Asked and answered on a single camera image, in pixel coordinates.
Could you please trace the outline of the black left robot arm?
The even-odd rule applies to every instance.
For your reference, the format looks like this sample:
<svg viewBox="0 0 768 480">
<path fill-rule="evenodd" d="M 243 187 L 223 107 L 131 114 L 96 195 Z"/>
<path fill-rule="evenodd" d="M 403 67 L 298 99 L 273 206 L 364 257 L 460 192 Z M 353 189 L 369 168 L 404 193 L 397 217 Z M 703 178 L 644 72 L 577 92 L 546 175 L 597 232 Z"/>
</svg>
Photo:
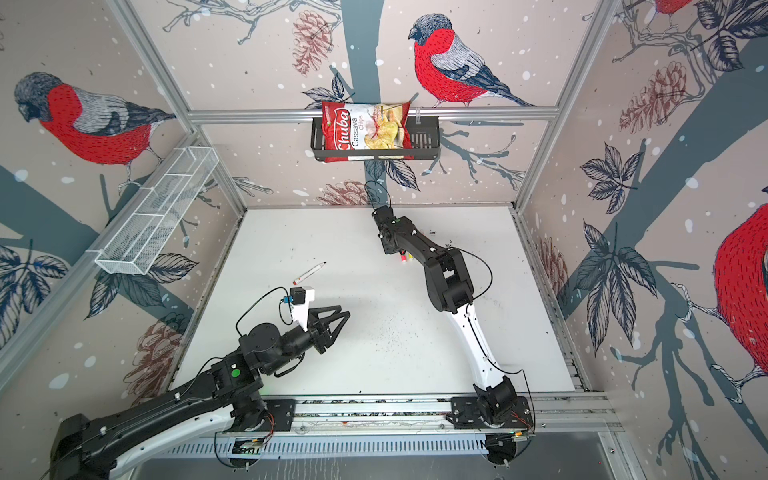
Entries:
<svg viewBox="0 0 768 480">
<path fill-rule="evenodd" d="M 263 431 L 291 425 L 295 404 L 271 412 L 260 391 L 266 376 L 292 372 L 305 353 L 325 353 L 350 319 L 341 306 L 311 308 L 305 327 L 281 332 L 261 323 L 237 348 L 207 360 L 192 380 L 149 401 L 105 417 L 64 420 L 50 453 L 46 479 L 110 479 L 152 456 L 208 433 Z"/>
</svg>

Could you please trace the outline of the white marker pen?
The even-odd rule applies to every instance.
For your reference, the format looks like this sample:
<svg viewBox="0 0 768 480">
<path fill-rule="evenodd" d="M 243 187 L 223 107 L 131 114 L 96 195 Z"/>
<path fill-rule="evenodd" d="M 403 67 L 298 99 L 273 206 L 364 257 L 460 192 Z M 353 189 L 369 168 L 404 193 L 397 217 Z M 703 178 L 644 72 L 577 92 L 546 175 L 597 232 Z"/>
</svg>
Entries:
<svg viewBox="0 0 768 480">
<path fill-rule="evenodd" d="M 327 262 L 323 261 L 320 262 L 313 267 L 311 267 L 309 270 L 305 271 L 304 273 L 300 274 L 297 278 L 295 278 L 292 282 L 294 286 L 301 284 L 302 282 L 306 281 L 308 278 L 310 278 L 312 275 L 319 272 L 322 268 L 326 266 Z"/>
</svg>

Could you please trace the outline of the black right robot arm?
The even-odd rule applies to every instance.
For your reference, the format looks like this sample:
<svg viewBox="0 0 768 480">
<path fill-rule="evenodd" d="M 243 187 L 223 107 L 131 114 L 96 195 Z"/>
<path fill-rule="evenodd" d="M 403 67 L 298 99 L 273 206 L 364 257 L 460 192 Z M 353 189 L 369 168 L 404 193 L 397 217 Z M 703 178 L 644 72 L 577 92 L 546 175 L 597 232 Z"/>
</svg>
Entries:
<svg viewBox="0 0 768 480">
<path fill-rule="evenodd" d="M 512 374 L 497 364 L 478 321 L 474 285 L 463 251 L 438 245 L 409 218 L 396 216 L 390 206 L 374 209 L 372 217 L 386 254 L 409 254 L 422 265 L 430 302 L 450 316 L 463 339 L 480 417 L 491 427 L 502 426 L 510 420 L 518 394 Z"/>
</svg>

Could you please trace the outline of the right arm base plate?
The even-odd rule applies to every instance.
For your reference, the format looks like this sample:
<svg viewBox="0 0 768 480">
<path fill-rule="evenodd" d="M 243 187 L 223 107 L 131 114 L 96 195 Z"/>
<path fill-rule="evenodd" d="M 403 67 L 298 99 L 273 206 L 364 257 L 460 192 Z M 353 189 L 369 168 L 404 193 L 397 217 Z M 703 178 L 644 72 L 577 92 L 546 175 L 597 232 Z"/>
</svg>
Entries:
<svg viewBox="0 0 768 480">
<path fill-rule="evenodd" d="M 522 396 L 496 407 L 473 396 L 452 397 L 445 419 L 456 429 L 492 428 L 527 431 L 534 426 L 529 402 Z"/>
</svg>

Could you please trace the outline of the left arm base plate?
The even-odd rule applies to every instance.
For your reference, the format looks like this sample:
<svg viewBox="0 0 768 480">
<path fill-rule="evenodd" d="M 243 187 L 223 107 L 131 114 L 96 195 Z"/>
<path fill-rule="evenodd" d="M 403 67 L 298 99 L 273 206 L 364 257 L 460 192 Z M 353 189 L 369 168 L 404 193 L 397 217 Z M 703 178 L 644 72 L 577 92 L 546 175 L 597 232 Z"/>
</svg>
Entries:
<svg viewBox="0 0 768 480">
<path fill-rule="evenodd" d="M 233 404 L 234 422 L 227 433 L 288 432 L 296 406 L 297 401 L 292 398 L 238 400 Z"/>
</svg>

